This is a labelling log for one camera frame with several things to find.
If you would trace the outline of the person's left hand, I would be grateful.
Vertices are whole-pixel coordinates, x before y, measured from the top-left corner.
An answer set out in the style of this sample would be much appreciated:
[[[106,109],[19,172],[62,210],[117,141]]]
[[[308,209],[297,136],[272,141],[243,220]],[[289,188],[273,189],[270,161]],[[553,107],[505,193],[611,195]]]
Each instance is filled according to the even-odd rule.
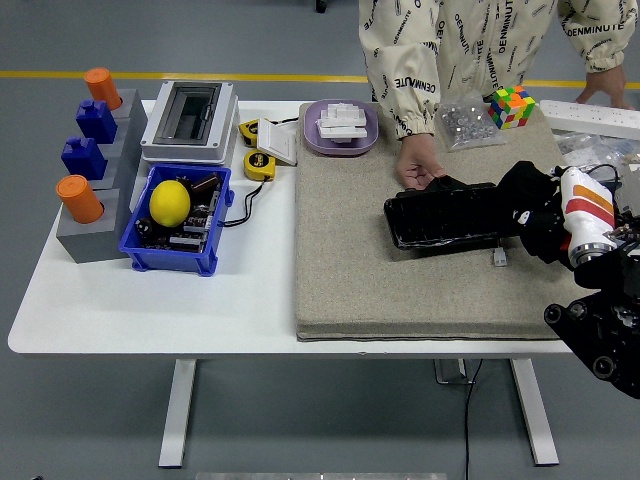
[[[596,93],[604,93],[609,97],[612,108],[633,110],[634,107],[625,100],[626,76],[622,65],[600,72],[588,72],[585,87],[577,96],[576,102],[586,104]]]

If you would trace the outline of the person's right hand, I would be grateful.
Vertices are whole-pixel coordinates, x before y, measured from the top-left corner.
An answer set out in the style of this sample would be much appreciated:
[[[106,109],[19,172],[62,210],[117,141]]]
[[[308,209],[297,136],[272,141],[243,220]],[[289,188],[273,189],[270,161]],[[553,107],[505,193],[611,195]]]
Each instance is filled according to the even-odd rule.
[[[401,140],[396,174],[404,188],[415,190],[424,190],[434,179],[446,175],[437,160],[432,134],[416,134]]]

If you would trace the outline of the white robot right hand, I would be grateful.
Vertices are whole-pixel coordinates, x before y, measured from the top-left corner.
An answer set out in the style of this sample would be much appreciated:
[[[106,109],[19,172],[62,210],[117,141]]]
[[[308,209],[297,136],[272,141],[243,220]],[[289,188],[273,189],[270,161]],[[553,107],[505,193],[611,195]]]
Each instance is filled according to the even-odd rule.
[[[531,163],[511,170],[506,195],[508,212],[527,251],[545,260],[564,256],[580,264],[589,255],[617,248],[610,237],[615,229],[612,193],[577,167],[544,174]]]

